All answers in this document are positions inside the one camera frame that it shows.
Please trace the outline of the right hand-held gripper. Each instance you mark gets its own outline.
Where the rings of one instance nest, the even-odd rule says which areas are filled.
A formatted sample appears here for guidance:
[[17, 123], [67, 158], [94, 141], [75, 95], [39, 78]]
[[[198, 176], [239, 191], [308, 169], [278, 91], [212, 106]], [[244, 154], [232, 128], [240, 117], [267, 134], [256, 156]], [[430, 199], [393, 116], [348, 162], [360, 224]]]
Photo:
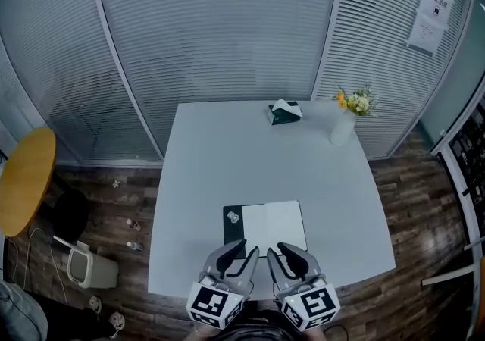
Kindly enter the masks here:
[[289, 243], [279, 242], [277, 248], [291, 271], [289, 274], [280, 256], [269, 248], [266, 259], [282, 314], [300, 331], [331, 322], [340, 311], [340, 302], [333, 284], [321, 274], [316, 258]]

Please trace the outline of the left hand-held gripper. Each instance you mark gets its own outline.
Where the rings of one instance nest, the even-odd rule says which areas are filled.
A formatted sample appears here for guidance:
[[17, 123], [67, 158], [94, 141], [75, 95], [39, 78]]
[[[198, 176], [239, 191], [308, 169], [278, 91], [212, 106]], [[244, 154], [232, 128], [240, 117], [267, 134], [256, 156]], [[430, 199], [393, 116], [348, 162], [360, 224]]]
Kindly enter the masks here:
[[192, 285], [186, 303], [193, 321], [223, 330], [242, 311], [253, 288], [259, 247], [253, 248], [235, 274], [228, 274], [227, 270], [245, 245], [245, 239], [232, 241], [207, 257], [201, 279]]

